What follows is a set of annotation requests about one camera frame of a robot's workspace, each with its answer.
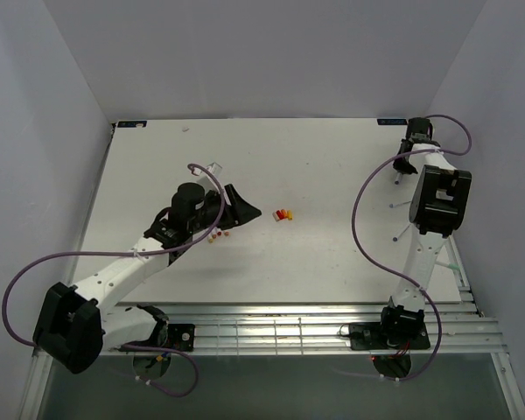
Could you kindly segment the thin purple pen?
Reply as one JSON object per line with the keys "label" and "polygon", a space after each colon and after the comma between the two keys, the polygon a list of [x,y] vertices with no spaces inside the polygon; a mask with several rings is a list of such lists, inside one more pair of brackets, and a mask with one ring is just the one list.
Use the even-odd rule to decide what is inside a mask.
{"label": "thin purple pen", "polygon": [[400,203],[391,203],[389,204],[389,208],[397,208],[397,207],[403,207],[403,206],[407,206],[411,203],[411,201],[404,201],[404,202],[400,202]]}

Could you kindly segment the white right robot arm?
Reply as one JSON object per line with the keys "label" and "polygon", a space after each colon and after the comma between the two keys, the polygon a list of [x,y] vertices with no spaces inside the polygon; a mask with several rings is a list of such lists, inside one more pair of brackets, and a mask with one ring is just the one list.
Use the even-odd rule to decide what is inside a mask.
{"label": "white right robot arm", "polygon": [[433,134],[429,118],[409,119],[394,162],[398,173],[417,174],[419,179],[410,202],[411,236],[402,277],[377,326],[379,340],[387,347],[425,337],[423,292],[441,249],[465,218],[473,176],[447,161]]}

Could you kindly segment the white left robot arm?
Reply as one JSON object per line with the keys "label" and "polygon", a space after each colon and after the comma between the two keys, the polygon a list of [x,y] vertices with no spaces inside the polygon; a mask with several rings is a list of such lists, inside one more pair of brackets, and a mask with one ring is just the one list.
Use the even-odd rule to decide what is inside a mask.
{"label": "white left robot arm", "polygon": [[231,184],[223,192],[196,183],[180,185],[129,255],[71,286],[56,283],[47,291],[34,342],[73,374],[111,348],[169,347],[171,328],[163,311],[151,304],[118,309],[119,302],[175,263],[196,234],[237,228],[261,214]]}

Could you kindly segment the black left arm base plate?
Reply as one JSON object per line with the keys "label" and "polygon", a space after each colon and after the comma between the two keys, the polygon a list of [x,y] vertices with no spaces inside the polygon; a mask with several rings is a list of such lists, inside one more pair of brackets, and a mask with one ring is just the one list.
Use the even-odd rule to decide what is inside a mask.
{"label": "black left arm base plate", "polygon": [[192,352],[195,332],[195,324],[168,324],[158,333],[157,343],[163,348]]}

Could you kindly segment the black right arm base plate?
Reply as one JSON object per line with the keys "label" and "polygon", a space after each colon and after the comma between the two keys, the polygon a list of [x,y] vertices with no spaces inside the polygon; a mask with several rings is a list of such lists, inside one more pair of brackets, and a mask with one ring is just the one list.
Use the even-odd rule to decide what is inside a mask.
{"label": "black right arm base plate", "polygon": [[431,343],[428,333],[423,328],[411,338],[384,332],[379,322],[356,322],[344,324],[339,329],[339,336],[348,339],[352,350],[428,350]]}

